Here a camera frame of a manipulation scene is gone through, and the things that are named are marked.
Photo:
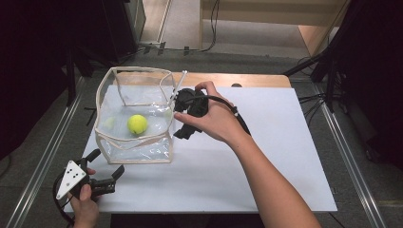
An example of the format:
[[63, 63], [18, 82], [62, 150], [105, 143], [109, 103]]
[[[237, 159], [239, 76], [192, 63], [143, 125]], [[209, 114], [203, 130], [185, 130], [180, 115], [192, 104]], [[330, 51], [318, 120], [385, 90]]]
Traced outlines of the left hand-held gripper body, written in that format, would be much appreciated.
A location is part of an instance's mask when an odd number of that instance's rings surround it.
[[82, 186], [89, 184], [92, 197], [97, 198], [104, 194], [115, 192], [116, 180], [111, 177], [106, 180], [92, 179], [87, 169], [88, 159], [80, 159], [79, 161], [69, 161], [62, 175], [62, 180], [55, 198], [60, 200], [70, 193], [75, 198], [80, 198]]

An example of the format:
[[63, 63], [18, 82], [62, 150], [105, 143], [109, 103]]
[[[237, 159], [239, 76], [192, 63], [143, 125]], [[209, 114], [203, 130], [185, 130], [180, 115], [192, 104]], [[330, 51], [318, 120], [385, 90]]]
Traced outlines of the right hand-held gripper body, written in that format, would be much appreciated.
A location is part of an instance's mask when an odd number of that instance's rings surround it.
[[187, 74], [187, 70], [182, 72], [179, 82], [174, 86], [168, 104], [173, 105], [173, 110], [176, 112], [186, 112], [194, 117], [202, 117], [208, 111], [208, 100], [200, 90], [181, 87]]

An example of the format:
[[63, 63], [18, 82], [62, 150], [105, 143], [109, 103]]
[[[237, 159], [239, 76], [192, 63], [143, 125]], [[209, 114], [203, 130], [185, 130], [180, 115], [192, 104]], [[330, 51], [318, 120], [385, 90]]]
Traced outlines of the clear plastic bag beige trim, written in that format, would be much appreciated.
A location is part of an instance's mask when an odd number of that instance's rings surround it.
[[[163, 74], [158, 85], [121, 85], [120, 72]], [[165, 69], [116, 66], [101, 81], [96, 92], [95, 140], [110, 163], [156, 163], [172, 160], [173, 105], [169, 98], [176, 85]], [[127, 120], [135, 114], [147, 119], [142, 134], [132, 134]]]

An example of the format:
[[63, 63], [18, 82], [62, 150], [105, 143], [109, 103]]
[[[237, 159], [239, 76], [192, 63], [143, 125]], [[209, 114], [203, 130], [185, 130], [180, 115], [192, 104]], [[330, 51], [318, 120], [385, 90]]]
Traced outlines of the yellow tennis ball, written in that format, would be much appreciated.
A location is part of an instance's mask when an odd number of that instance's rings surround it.
[[132, 115], [127, 120], [127, 129], [132, 134], [142, 134], [147, 129], [147, 119], [140, 114]]

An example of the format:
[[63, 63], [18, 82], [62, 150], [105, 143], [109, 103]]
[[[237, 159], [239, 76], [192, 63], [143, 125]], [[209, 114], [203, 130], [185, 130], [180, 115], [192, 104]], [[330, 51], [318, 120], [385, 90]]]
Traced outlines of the person's right hand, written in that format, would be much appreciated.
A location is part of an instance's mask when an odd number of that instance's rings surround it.
[[252, 137], [242, 129], [230, 108], [220, 102], [209, 101], [208, 112], [200, 118], [179, 112], [174, 114], [174, 118], [197, 127], [213, 139], [226, 143], [233, 150], [241, 149], [253, 142]]

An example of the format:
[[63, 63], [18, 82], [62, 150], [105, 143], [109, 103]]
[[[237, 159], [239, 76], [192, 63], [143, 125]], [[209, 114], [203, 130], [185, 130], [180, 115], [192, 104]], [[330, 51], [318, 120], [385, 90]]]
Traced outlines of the person's left hand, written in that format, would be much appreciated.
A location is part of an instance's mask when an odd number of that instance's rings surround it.
[[89, 184], [84, 184], [79, 198], [71, 197], [70, 204], [75, 220], [73, 228], [95, 228], [99, 218], [99, 208], [91, 199], [92, 190]]

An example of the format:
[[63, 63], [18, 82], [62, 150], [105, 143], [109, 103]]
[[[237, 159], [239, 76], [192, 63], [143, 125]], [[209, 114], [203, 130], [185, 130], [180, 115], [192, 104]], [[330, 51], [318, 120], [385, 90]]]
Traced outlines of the wooden table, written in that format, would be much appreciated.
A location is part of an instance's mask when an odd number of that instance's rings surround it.
[[[144, 72], [120, 72], [116, 76], [117, 82], [121, 85], [158, 85], [163, 77], [163, 74], [145, 74]], [[189, 72], [182, 81], [182, 85], [195, 86], [204, 81], [212, 81], [216, 86], [234, 86], [238, 84], [242, 87], [291, 87], [290, 81], [285, 75], [199, 72]]]

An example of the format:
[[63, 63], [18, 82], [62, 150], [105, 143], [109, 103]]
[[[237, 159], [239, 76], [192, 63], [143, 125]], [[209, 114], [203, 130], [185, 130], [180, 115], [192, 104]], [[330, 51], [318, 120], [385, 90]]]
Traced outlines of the black metal stand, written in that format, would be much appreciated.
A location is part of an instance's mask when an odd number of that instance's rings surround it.
[[82, 76], [91, 77], [94, 71], [89, 62], [90, 51], [86, 47], [69, 47], [66, 54], [67, 67], [67, 106], [71, 106], [76, 98], [75, 69]]
[[325, 104], [331, 112], [334, 112], [334, 87], [336, 82], [336, 59], [333, 56], [333, 51], [330, 47], [325, 48], [318, 55], [308, 58], [306, 61], [297, 64], [296, 66], [284, 72], [284, 75], [290, 77], [304, 68], [315, 65], [315, 68], [310, 76], [313, 83], [321, 82], [324, 77], [327, 77], [326, 91], [324, 95]]

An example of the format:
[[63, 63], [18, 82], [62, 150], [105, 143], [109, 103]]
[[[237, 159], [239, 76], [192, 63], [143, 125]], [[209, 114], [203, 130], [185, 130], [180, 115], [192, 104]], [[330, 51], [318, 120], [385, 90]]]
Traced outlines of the white table board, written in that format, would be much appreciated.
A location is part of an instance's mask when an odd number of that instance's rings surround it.
[[[292, 88], [221, 87], [265, 156], [314, 212], [336, 203]], [[257, 206], [236, 155], [204, 133], [173, 141], [170, 163], [128, 164], [112, 194], [101, 196], [108, 213], [254, 213]]]

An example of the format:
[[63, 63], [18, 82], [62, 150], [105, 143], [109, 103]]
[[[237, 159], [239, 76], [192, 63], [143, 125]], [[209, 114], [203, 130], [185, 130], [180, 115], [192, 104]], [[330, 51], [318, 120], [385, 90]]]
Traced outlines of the black cabinet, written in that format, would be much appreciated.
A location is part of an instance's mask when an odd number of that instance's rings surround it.
[[146, 16], [143, 0], [103, 0], [108, 34], [112, 42], [111, 57], [120, 62], [139, 47]]

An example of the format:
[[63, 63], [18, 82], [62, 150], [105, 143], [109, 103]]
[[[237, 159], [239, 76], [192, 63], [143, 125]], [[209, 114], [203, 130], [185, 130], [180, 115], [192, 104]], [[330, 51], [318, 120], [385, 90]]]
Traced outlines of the dark curtain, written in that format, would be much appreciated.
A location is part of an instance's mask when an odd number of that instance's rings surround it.
[[340, 29], [342, 87], [368, 122], [365, 142], [403, 170], [403, 0], [351, 0]]
[[86, 2], [0, 0], [0, 160], [67, 91], [67, 49], [83, 46], [78, 19]]

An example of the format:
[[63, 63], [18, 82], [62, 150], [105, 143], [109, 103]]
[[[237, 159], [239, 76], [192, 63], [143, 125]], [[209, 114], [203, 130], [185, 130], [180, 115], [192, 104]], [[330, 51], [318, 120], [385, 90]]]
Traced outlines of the light wooden furniture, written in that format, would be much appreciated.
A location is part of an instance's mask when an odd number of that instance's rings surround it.
[[298, 25], [311, 56], [339, 27], [351, 0], [220, 0], [219, 18], [227, 21]]

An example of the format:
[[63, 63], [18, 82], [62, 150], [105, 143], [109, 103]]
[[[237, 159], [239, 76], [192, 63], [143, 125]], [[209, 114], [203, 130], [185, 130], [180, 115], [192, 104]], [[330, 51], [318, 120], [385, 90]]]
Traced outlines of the metal floor rail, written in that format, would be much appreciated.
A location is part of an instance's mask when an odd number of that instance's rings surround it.
[[340, 128], [336, 114], [332, 113], [325, 101], [322, 101], [320, 110], [332, 132], [337, 149], [343, 160], [344, 166], [349, 174], [351, 182], [355, 188], [358, 200], [364, 210], [366, 217], [372, 228], [388, 228], [381, 212], [375, 202], [374, 196], [364, 179], [364, 176], [355, 160], [350, 145]]
[[62, 139], [64, 138], [68, 126], [76, 112], [76, 109], [81, 102], [84, 88], [86, 87], [86, 78], [81, 76], [76, 81], [76, 97], [72, 100], [71, 104], [67, 106], [63, 115], [57, 124], [48, 145], [43, 152], [43, 155], [38, 162], [35, 170], [33, 171], [28, 184], [25, 186], [21, 197], [18, 200], [13, 213], [6, 225], [6, 228], [21, 228], [31, 205], [33, 204], [40, 187], [45, 179], [45, 176], [50, 168], [51, 163], [57, 153]]

